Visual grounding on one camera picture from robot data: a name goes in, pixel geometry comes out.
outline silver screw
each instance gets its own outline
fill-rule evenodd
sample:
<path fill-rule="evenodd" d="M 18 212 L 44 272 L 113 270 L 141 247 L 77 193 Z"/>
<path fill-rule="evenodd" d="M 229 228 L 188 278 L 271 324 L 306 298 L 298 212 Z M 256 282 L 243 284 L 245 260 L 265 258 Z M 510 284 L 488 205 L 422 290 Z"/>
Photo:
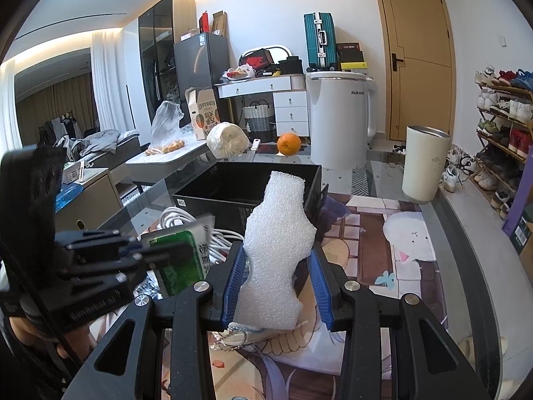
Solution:
<path fill-rule="evenodd" d="M 150 296 L 139 295 L 135 298 L 134 302 L 138 307 L 144 307 L 148 302 L 150 302 Z"/>
<path fill-rule="evenodd" d="M 417 295 L 415 295 L 414 293 L 409 293 L 409 294 L 405 295 L 405 301 L 409 305 L 417 305 L 420 302 L 420 298 Z"/>
<path fill-rule="evenodd" d="M 361 288 L 361 285 L 357 281 L 347 281 L 344 283 L 344 288 L 350 292 L 356 292 Z"/>
<path fill-rule="evenodd" d="M 119 272 L 118 274 L 116 274 L 115 278 L 117 279 L 119 283 L 125 283 L 126 280 L 128 279 L 128 277 L 126 277 L 126 274 L 122 272 Z"/>
<path fill-rule="evenodd" d="M 194 285 L 194 288 L 197 292 L 205 292 L 209 288 L 209 283 L 207 281 L 199 281 Z"/>

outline white drawer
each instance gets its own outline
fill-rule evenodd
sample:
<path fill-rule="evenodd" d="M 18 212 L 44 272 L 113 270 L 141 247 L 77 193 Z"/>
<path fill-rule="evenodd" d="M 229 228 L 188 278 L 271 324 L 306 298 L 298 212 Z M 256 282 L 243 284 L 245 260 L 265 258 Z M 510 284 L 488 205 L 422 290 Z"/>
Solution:
<path fill-rule="evenodd" d="M 275 121 L 308 121 L 306 106 L 274 108 Z"/>
<path fill-rule="evenodd" d="M 274 93 L 274 107 L 307 106 L 307 92 Z"/>
<path fill-rule="evenodd" d="M 278 136 L 288 132 L 294 132 L 299 137 L 309 136 L 309 123 L 306 121 L 276 121 L 275 127 L 278 131 Z"/>
<path fill-rule="evenodd" d="M 258 78 L 219 86 L 220 97 L 252 95 L 254 93 L 290 90 L 290 77 Z"/>

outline door frame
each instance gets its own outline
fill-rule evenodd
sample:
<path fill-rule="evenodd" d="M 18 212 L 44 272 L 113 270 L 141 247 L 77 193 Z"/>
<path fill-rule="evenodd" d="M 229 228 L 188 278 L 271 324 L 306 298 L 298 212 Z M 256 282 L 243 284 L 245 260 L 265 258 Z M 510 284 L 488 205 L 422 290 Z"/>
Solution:
<path fill-rule="evenodd" d="M 391 65 L 391 47 L 388 41 L 387 21 L 385 18 L 385 7 L 383 0 L 377 0 L 379 6 L 379 17 L 381 20 L 381 29 L 383 32 L 383 44 L 385 46 L 385 78 L 386 78 L 386 117 L 385 117 L 385 131 L 387 140 L 391 139 L 391 114 L 392 114 L 392 65 Z M 457 72 L 455 61 L 455 47 L 454 34 L 451 30 L 450 15 L 448 13 L 448 6 L 446 0 L 442 0 L 444 8 L 444 17 L 446 18 L 446 25 L 450 32 L 450 52 L 451 52 L 451 110 L 450 110 L 450 137 L 454 134 L 455 110 L 456 110 L 456 89 L 457 89 Z"/>

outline barcode label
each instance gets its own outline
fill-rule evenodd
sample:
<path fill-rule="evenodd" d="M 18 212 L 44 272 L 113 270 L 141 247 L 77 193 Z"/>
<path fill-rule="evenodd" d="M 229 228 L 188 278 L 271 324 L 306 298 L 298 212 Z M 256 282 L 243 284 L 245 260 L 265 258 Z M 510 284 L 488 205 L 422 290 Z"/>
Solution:
<path fill-rule="evenodd" d="M 518 238 L 518 240 L 520 241 L 520 244 L 523 246 L 526 244 L 526 241 L 528 240 L 526 235 L 524 234 L 524 232 L 521 230 L 520 227 L 517 227 L 514 234 L 516 235 L 516 237 Z"/>

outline teal suitcase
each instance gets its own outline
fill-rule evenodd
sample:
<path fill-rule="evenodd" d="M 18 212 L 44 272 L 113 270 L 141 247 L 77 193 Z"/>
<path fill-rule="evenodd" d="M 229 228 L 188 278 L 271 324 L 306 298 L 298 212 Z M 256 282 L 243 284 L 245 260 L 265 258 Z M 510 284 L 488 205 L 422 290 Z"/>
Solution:
<path fill-rule="evenodd" d="M 337 42 L 331 13 L 304 15 L 307 38 L 308 72 L 338 70 Z"/>

